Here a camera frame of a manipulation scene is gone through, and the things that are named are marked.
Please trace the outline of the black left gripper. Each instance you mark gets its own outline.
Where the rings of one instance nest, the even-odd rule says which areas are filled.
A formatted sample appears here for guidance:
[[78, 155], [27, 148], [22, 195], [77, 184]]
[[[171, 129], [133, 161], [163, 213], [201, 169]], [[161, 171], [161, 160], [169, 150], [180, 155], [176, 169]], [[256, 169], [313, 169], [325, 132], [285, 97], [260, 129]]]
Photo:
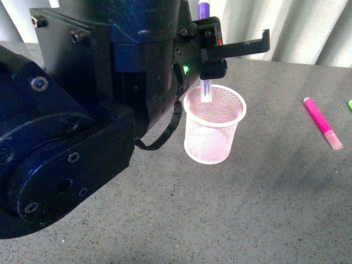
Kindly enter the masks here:
[[[263, 30], [261, 39], [221, 45], [221, 25], [217, 17], [196, 21], [179, 19], [173, 59], [179, 94], [185, 93], [199, 78], [212, 80], [225, 77], [227, 61], [223, 58], [268, 52], [270, 30]], [[214, 60], [203, 62], [203, 59]]]

